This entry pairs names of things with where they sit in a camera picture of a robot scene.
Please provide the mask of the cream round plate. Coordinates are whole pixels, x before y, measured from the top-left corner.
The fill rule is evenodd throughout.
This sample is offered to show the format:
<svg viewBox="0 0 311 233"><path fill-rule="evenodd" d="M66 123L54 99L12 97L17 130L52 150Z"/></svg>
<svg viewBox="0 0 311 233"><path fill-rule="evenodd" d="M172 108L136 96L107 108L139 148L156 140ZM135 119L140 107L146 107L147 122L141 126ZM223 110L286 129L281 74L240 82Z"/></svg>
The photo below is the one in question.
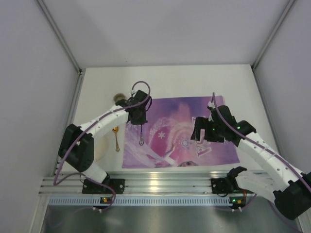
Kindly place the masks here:
<svg viewBox="0 0 311 233"><path fill-rule="evenodd" d="M94 144L94 160L101 160L107 152L108 149L108 139L106 136L101 137Z"/></svg>

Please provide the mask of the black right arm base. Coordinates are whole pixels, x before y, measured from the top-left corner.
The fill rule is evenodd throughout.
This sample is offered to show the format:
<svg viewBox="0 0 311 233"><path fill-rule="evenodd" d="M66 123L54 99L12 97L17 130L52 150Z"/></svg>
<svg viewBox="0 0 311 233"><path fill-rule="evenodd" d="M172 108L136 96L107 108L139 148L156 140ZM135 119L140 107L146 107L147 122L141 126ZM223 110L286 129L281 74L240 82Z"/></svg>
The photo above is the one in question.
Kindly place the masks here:
<svg viewBox="0 0 311 233"><path fill-rule="evenodd" d="M241 189L233 185L227 178L213 178L211 181L212 193L219 197L226 197L229 194L241 193Z"/></svg>

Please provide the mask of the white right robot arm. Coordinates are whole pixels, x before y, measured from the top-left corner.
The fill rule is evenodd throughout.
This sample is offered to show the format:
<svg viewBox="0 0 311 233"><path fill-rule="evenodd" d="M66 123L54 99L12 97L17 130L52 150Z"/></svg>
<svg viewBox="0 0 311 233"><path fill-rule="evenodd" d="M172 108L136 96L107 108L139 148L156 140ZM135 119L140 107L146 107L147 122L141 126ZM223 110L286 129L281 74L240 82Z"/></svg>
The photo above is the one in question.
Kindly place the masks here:
<svg viewBox="0 0 311 233"><path fill-rule="evenodd" d="M289 220L295 220L310 209L309 173L292 166L271 149L249 122L237 122L227 106L210 103L207 108L210 116L195 118L191 140L199 141L203 134L203 139L208 142L231 142L269 175L264 178L242 166L233 168L225 177L229 192L237 189L251 191L273 203Z"/></svg>

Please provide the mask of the small speckled glass cup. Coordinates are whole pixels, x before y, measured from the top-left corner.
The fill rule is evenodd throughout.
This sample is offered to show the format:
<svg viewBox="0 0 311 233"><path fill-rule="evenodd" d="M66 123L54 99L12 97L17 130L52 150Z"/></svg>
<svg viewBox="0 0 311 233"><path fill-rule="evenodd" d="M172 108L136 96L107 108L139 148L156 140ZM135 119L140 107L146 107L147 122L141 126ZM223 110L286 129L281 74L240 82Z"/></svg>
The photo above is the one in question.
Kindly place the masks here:
<svg viewBox="0 0 311 233"><path fill-rule="evenodd" d="M113 101L116 103L120 100L125 100L126 99L126 95L124 95L123 93L117 93L114 95L113 97Z"/></svg>

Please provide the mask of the purple Elsa placemat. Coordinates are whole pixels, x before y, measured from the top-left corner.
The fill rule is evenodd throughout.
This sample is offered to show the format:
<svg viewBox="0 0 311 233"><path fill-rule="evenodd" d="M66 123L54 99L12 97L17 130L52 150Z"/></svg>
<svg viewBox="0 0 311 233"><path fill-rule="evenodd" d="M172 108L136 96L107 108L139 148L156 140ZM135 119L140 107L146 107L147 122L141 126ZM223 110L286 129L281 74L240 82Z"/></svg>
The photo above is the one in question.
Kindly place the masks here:
<svg viewBox="0 0 311 233"><path fill-rule="evenodd" d="M190 139L196 117L209 117L212 97L155 99L142 126L144 145L139 145L140 126L126 124L123 168L218 166L239 163L231 142Z"/></svg>

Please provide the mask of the iridescent purple fork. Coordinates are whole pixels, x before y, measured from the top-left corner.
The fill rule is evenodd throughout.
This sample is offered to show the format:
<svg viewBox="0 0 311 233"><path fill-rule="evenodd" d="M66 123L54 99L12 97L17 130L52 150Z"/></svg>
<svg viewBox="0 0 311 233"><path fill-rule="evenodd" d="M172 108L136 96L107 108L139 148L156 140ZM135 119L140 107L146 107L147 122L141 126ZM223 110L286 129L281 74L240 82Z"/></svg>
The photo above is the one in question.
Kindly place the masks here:
<svg viewBox="0 0 311 233"><path fill-rule="evenodd" d="M140 135L139 135L139 145L143 146L144 145L144 137L143 137L143 131L142 131L142 125L140 126Z"/></svg>

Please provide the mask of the gold spoon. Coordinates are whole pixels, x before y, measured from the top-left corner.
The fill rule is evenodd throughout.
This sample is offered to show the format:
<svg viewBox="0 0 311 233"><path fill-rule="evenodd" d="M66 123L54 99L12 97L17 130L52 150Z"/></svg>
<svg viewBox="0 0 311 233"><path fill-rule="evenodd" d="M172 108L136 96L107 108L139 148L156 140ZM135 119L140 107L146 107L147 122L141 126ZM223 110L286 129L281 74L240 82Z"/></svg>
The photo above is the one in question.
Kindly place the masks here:
<svg viewBox="0 0 311 233"><path fill-rule="evenodd" d="M112 129L112 132L114 133L115 135L115 140L116 140L116 152L119 152L120 151L120 147L119 147L119 142L118 142L118 132L119 132L119 128L118 127L115 127Z"/></svg>

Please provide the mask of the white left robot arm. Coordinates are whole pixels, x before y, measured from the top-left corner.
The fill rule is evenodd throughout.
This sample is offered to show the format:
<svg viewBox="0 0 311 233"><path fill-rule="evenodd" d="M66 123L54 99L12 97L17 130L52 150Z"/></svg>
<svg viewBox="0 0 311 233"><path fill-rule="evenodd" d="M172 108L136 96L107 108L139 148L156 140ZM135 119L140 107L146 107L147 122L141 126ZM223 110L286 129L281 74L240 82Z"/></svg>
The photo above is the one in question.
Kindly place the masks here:
<svg viewBox="0 0 311 233"><path fill-rule="evenodd" d="M94 146L119 125L147 123L146 105L150 99L149 94L138 90L130 99L116 102L103 115L82 125L67 126L58 150L62 162L67 162L95 183L108 185L110 176L95 162Z"/></svg>

